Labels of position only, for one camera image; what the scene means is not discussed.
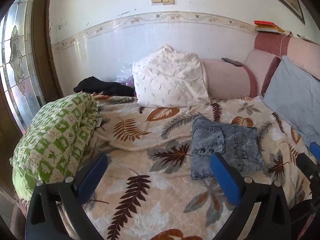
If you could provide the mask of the beige wall switch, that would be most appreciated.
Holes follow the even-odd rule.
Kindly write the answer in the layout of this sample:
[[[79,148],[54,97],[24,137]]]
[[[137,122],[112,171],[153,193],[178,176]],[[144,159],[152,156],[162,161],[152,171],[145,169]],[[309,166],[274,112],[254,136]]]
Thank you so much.
[[[151,0],[151,4],[174,5],[175,0]]]

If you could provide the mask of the blue denim pants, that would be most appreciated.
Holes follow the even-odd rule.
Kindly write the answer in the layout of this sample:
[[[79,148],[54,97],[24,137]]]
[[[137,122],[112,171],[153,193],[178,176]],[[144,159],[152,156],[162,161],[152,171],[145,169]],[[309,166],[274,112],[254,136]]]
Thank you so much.
[[[212,178],[210,156],[219,153],[243,176],[260,171],[265,161],[259,152],[254,127],[223,124],[198,116],[192,126],[190,175],[193,180]]]

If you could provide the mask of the pink quilted bolster pillow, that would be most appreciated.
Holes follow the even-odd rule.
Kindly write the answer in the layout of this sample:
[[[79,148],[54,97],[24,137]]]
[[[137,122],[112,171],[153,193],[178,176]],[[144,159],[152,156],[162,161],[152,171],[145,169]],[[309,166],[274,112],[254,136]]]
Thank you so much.
[[[208,94],[214,99],[254,98],[258,83],[249,68],[222,60],[202,59],[207,74]]]

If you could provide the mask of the leaf pattern fleece blanket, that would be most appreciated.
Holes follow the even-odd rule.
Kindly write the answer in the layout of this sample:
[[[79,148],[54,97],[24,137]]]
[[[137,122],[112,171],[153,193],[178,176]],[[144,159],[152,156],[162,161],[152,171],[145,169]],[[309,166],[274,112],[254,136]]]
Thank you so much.
[[[103,239],[212,239],[222,228],[233,205],[214,178],[190,175],[192,125],[199,116],[256,130],[266,165],[253,179],[280,181],[289,206],[310,194],[309,181],[296,166],[297,155],[308,149],[260,98],[184,108],[145,108],[127,96],[88,99],[102,122],[81,165],[104,153],[108,168],[83,209]]]

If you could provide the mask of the green patterned folded quilt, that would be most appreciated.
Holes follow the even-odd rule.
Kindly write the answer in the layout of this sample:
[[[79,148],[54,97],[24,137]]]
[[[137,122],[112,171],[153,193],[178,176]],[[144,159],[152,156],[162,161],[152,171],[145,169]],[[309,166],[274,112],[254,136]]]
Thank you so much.
[[[38,111],[10,159],[18,198],[29,201],[39,180],[52,184],[75,175],[97,117],[97,103],[87,93],[66,96]]]

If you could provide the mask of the stained glass door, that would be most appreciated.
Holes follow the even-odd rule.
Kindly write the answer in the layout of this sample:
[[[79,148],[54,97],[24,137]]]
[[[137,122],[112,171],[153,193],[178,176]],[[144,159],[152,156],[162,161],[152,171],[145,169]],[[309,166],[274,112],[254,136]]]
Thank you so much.
[[[62,97],[49,38],[49,0],[1,0],[1,85],[21,133],[41,107]]]

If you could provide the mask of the light blue pillow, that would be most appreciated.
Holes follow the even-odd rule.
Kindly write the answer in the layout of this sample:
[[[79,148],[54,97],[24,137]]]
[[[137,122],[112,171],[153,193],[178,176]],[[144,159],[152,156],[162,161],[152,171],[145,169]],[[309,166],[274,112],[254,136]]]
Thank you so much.
[[[307,146],[319,144],[319,80],[287,56],[281,58],[263,103],[295,128]]]

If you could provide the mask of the cream floral pillow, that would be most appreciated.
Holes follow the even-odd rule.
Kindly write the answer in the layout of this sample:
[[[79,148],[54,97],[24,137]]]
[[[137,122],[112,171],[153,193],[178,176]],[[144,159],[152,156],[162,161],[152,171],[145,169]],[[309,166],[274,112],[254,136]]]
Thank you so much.
[[[164,45],[132,65],[137,102],[143,107],[189,107],[210,102],[207,73],[194,53]]]

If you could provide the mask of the black garment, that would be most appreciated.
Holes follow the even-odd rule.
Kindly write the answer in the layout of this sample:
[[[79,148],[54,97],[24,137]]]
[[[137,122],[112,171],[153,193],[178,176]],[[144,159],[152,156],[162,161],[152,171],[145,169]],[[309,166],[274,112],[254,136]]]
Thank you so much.
[[[108,96],[135,96],[135,90],[132,87],[122,85],[117,82],[105,82],[96,77],[88,77],[79,82],[73,88],[75,93],[85,92],[89,94],[102,93]]]

